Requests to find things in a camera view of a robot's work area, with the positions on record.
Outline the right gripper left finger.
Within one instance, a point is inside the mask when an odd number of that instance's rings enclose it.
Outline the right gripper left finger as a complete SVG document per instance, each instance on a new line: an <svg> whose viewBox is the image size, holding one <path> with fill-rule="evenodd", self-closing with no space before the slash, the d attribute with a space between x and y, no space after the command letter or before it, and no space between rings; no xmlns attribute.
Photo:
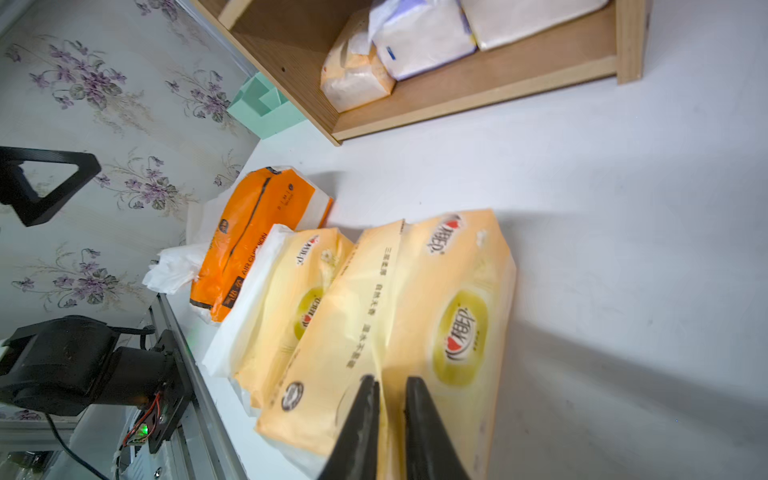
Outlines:
<svg viewBox="0 0 768 480"><path fill-rule="evenodd" d="M375 480L378 463L380 385L361 379L347 419L319 480Z"/></svg>

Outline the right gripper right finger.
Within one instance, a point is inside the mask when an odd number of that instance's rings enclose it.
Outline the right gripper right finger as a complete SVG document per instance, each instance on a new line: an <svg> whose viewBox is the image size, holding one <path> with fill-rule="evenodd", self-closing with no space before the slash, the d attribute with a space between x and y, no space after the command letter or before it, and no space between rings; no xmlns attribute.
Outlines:
<svg viewBox="0 0 768 480"><path fill-rule="evenodd" d="M409 377L405 403L408 480L469 480L425 381Z"/></svg>

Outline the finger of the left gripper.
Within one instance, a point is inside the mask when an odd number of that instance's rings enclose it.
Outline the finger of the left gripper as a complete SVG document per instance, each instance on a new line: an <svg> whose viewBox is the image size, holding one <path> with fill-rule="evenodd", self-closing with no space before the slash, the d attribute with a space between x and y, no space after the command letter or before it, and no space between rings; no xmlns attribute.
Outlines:
<svg viewBox="0 0 768 480"><path fill-rule="evenodd" d="M101 172L91 153L3 146L1 205L12 209L24 226L39 226Z"/></svg>

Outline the orange tissue pack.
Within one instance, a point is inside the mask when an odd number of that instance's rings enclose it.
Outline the orange tissue pack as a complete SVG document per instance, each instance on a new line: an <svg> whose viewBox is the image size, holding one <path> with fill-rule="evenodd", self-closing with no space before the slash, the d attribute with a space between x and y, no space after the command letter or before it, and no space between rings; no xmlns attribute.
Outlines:
<svg viewBox="0 0 768 480"><path fill-rule="evenodd" d="M190 304L221 323L234 307L258 250L272 227L291 231L324 225L333 198L290 167L264 167L246 174L229 190L190 210L196 241L159 253L143 285L174 294L190 285Z"/></svg>

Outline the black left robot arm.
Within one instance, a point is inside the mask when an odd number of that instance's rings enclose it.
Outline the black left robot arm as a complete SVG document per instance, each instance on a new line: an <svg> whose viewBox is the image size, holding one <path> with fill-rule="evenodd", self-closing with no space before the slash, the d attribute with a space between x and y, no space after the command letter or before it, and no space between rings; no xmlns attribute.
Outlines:
<svg viewBox="0 0 768 480"><path fill-rule="evenodd" d="M50 193L39 195L26 162L74 166ZM101 171L90 153L1 149L1 202L26 227L50 221ZM170 439L194 397L182 348L171 330L146 345L152 327L122 328L69 315L17 329L1 349L1 400L56 416L77 416L91 405L134 406L141 414L122 441L156 453Z"/></svg>

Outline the wooden three-tier shelf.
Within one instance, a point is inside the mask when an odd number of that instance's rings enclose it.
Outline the wooden three-tier shelf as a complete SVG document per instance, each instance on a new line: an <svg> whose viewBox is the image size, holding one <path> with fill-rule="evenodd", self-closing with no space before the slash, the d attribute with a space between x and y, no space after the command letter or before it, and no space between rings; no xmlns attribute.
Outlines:
<svg viewBox="0 0 768 480"><path fill-rule="evenodd" d="M651 2L612 1L584 17L398 83L371 104L338 112L321 67L365 1L196 1L202 14L334 145L541 92L643 76Z"/></svg>

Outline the yellow tissue pack bottom shelf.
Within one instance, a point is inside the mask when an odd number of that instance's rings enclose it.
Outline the yellow tissue pack bottom shelf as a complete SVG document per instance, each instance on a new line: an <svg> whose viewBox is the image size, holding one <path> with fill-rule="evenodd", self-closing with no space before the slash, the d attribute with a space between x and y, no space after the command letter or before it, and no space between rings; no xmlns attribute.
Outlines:
<svg viewBox="0 0 768 480"><path fill-rule="evenodd" d="M367 9L351 15L323 64L320 88L339 113L385 98L395 87L368 40L368 27Z"/></svg>

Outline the white-blue tissue pack bottom shelf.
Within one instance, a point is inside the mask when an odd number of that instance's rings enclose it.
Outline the white-blue tissue pack bottom shelf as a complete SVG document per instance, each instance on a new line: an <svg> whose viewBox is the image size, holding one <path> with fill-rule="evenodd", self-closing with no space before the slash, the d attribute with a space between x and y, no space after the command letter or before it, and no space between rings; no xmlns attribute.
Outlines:
<svg viewBox="0 0 768 480"><path fill-rule="evenodd" d="M397 81L434 70L477 50L457 0L375 1L369 38L387 72Z"/></svg>

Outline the white tissue pack bottom shelf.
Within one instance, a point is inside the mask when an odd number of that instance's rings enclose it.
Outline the white tissue pack bottom shelf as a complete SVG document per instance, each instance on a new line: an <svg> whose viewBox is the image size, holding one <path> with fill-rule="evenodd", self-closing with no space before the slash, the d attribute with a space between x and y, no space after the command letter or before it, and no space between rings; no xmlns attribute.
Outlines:
<svg viewBox="0 0 768 480"><path fill-rule="evenodd" d="M607 0L466 0L460 5L481 51L593 13Z"/></svg>

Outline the green desk file organizer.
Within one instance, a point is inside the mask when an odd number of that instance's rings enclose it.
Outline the green desk file organizer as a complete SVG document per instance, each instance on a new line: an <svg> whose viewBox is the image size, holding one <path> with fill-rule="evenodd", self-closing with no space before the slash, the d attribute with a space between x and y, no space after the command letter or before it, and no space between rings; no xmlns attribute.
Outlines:
<svg viewBox="0 0 768 480"><path fill-rule="evenodd" d="M262 73L242 85L227 112L261 140L306 120Z"/></svg>

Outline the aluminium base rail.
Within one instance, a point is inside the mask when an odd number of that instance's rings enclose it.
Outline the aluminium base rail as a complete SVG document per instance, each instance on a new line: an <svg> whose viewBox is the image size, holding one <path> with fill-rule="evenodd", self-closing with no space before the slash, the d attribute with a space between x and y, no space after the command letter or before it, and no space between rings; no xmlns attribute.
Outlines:
<svg viewBox="0 0 768 480"><path fill-rule="evenodd" d="M168 438L151 453L148 446L130 445L116 456L116 479L245 479L241 464L211 391L197 365L180 318L165 294L149 307L147 319L160 332L169 330L180 346L180 358L193 391Z"/></svg>

